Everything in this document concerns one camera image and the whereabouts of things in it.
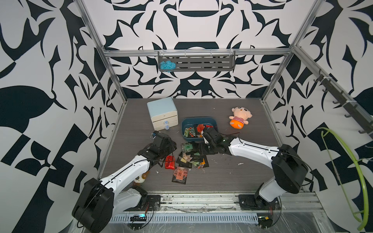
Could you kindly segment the teal plastic storage box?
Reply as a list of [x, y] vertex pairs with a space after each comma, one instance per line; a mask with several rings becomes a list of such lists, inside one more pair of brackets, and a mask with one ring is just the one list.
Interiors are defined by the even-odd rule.
[[203, 142], [202, 130], [207, 128], [218, 130], [216, 120], [211, 117], [189, 117], [181, 124], [182, 136], [186, 142]]

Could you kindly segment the pink label black tea bag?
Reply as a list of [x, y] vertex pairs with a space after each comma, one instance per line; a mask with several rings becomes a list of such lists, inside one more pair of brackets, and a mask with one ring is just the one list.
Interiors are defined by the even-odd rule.
[[173, 171], [172, 182], [186, 184], [187, 175], [188, 175], [188, 168], [176, 167], [175, 170]]

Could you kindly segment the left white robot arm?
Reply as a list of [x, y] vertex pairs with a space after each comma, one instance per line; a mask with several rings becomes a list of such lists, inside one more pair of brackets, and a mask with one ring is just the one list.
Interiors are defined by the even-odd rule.
[[125, 188], [161, 160], [171, 155], [176, 143], [165, 133], [152, 133], [153, 142], [121, 169], [100, 180], [92, 178], [84, 184], [72, 216], [91, 233], [101, 232], [116, 214], [128, 209], [141, 209], [147, 192], [140, 187]]

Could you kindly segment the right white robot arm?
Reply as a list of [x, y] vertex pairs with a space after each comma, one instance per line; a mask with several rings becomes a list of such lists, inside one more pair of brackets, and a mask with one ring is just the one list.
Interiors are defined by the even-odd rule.
[[247, 158], [272, 169], [274, 176], [254, 194], [258, 205], [271, 203], [284, 193], [298, 194], [309, 172], [306, 162], [289, 145], [259, 145], [237, 136], [223, 135], [214, 128], [204, 129], [202, 136], [214, 152]]

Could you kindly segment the small red tea bag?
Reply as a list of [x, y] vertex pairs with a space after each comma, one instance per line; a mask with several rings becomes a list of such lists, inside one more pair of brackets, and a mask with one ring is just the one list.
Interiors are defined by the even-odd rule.
[[167, 170], [174, 170], [175, 169], [175, 157], [173, 155], [169, 155], [165, 159], [165, 169]]

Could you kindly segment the orange red tea bag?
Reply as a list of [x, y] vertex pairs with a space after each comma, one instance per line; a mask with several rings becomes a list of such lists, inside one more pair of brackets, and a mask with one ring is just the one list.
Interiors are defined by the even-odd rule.
[[204, 128], [205, 128], [205, 125], [203, 125], [203, 124], [199, 124], [199, 125], [197, 126], [197, 132], [198, 132], [200, 135], [202, 135], [202, 134], [203, 134], [202, 131], [204, 130]]

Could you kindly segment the light blue drawer box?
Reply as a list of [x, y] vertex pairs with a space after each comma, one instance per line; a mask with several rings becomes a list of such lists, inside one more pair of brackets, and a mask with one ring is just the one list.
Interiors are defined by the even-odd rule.
[[178, 125], [178, 111], [173, 98], [148, 102], [147, 107], [155, 131], [168, 130]]

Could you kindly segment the pink baby plush doll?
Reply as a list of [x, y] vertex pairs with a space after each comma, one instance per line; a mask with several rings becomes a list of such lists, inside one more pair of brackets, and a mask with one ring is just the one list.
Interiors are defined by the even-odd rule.
[[234, 129], [242, 129], [245, 125], [248, 125], [248, 119], [252, 117], [252, 113], [244, 107], [232, 108], [233, 115], [229, 117], [230, 126]]

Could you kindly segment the brown white plush dog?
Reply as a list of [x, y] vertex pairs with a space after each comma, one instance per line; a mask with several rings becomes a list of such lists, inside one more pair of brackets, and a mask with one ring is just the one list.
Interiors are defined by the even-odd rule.
[[148, 175], [149, 175], [149, 172], [143, 173], [141, 176], [138, 176], [134, 179], [134, 183], [136, 184], [144, 183]]

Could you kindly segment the cyan crumpled cloth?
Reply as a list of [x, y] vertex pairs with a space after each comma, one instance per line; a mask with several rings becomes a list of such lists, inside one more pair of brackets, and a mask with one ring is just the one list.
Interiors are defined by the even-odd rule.
[[159, 69], [161, 71], [171, 72], [172, 70], [176, 69], [176, 63], [174, 63], [174, 62], [172, 62], [170, 60], [162, 61], [159, 64]]

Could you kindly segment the green hoop tube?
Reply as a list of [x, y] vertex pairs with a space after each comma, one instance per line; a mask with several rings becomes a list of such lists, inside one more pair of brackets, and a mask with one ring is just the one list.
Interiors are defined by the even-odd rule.
[[[369, 168], [363, 161], [359, 161], [358, 155], [337, 133], [326, 126], [319, 126], [310, 134], [320, 150], [322, 165], [326, 166], [326, 188], [321, 187], [324, 199], [332, 198], [331, 202], [342, 201], [342, 207], [335, 210], [328, 205], [328, 213], [336, 225], [351, 232], [370, 231], [372, 226], [368, 224], [369, 196], [364, 195], [372, 190], [372, 186], [364, 180], [364, 172], [369, 173]], [[362, 188], [361, 180], [364, 180], [365, 188]]]

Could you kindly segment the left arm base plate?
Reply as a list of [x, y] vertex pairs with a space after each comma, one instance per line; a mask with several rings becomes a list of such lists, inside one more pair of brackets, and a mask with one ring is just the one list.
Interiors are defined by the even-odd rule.
[[148, 195], [147, 197], [142, 197], [137, 206], [129, 208], [126, 211], [145, 211], [146, 209], [157, 211], [160, 208], [160, 203], [160, 195]]

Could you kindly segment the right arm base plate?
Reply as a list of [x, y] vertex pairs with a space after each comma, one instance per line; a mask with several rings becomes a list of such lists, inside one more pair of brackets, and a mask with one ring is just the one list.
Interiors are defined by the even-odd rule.
[[238, 198], [241, 210], [274, 211], [280, 210], [281, 207], [277, 198], [272, 202], [267, 202], [260, 196], [255, 196], [254, 194], [240, 194]]

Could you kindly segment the grey wall shelf rack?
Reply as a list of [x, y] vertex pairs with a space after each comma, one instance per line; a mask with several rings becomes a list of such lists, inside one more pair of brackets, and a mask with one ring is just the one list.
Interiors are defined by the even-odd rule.
[[181, 50], [168, 52], [162, 50], [158, 52], [157, 61], [158, 69], [162, 61], [170, 60], [176, 63], [176, 69], [171, 72], [232, 71], [235, 67], [235, 57], [236, 53], [232, 50]]

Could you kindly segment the black wall hook rail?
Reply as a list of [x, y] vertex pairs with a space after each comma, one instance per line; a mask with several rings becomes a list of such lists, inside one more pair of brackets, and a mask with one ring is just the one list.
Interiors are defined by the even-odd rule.
[[334, 79], [327, 76], [322, 70], [318, 69], [318, 77], [314, 80], [323, 86], [324, 96], [329, 93], [333, 98], [333, 104], [343, 108], [347, 114], [345, 118], [353, 118], [361, 127], [358, 132], [373, 138], [373, 116], [370, 115], [350, 94], [347, 93]]

